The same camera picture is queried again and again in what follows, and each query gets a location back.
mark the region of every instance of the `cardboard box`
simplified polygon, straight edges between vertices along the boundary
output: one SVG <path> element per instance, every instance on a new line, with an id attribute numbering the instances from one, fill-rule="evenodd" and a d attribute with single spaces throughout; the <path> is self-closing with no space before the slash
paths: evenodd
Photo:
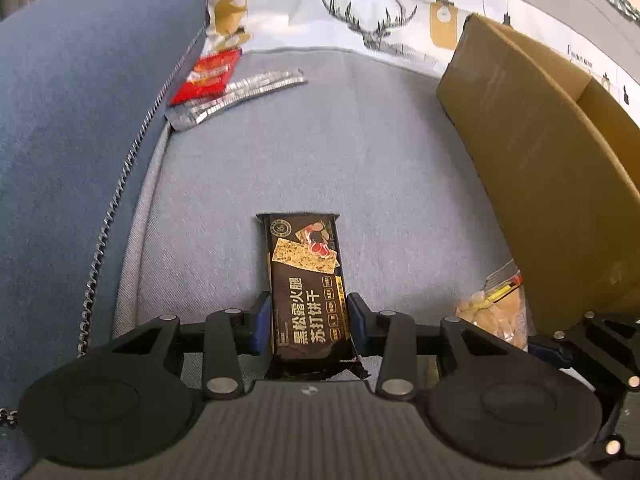
<path id="1" fill-rule="evenodd" d="M 437 91 L 522 270 L 534 323 L 640 316 L 640 130 L 601 84 L 473 15 Z"/>

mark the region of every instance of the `cracker package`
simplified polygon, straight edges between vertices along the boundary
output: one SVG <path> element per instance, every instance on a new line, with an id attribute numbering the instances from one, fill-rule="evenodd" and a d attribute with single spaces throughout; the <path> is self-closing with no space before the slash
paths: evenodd
<path id="1" fill-rule="evenodd" d="M 268 378 L 367 375 L 351 341 L 335 232 L 337 215 L 262 214 L 272 298 Z"/>

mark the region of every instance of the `gray sofa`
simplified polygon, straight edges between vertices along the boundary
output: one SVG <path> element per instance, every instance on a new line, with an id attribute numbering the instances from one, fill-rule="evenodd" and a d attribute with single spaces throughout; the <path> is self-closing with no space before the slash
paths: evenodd
<path id="1" fill-rule="evenodd" d="M 89 293 L 91 344 L 110 338 L 138 195 L 205 15 L 205 0 L 37 0 L 0 23 L 0 407 L 78 354 L 117 202 Z M 19 428 L 0 435 L 13 478 L 30 450 Z"/>
<path id="2" fill-rule="evenodd" d="M 171 133 L 205 20 L 205 0 L 37 0 L 0 23 L 0 408 L 155 316 L 248 308 L 268 288 L 258 212 L 340 213 L 348 291 L 418 322 L 510 259 L 436 80 L 340 51 L 249 53 L 234 79 L 300 68 L 308 85 Z M 242 358 L 247 383 L 268 359 Z M 188 355 L 183 380 L 199 366 Z M 0 426 L 0 478 L 33 459 L 19 424 Z"/>

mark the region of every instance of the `metal screw head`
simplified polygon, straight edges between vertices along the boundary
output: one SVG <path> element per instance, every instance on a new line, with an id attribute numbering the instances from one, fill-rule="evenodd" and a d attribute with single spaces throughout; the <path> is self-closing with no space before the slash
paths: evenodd
<path id="1" fill-rule="evenodd" d="M 620 452 L 622 445 L 617 440 L 609 440 L 605 446 L 605 451 L 608 455 L 617 455 Z"/>
<path id="2" fill-rule="evenodd" d="M 318 393 L 318 389 L 315 386 L 309 386 L 309 385 L 307 385 L 306 388 L 302 388 L 300 391 L 304 393 L 307 397 L 311 397 L 312 395 L 315 395 L 316 393 Z"/>
<path id="3" fill-rule="evenodd" d="M 215 394 L 232 394 L 238 389 L 238 383 L 231 377 L 214 377 L 207 381 L 207 389 Z"/>
<path id="4" fill-rule="evenodd" d="M 387 379 L 384 383 L 382 383 L 382 389 L 389 395 L 402 397 L 410 394 L 414 389 L 414 386 L 409 381 L 405 381 L 404 379 Z"/>

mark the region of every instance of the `lamp print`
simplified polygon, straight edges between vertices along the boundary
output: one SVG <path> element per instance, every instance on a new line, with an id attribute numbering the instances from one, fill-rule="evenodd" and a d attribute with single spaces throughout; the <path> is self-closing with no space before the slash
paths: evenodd
<path id="1" fill-rule="evenodd" d="M 602 81 L 600 82 L 600 84 L 607 89 L 607 92 L 611 92 L 611 81 L 609 80 L 606 72 L 604 73 L 604 76 L 602 76 Z"/>
<path id="2" fill-rule="evenodd" d="M 430 5 L 429 29 L 435 46 L 455 50 L 458 44 L 458 9 L 452 1 L 436 0 Z"/>
<path id="3" fill-rule="evenodd" d="M 511 16 L 509 15 L 509 0 L 507 0 L 507 12 L 504 13 L 504 17 L 502 18 L 502 24 L 506 25 L 507 27 L 511 27 Z"/>

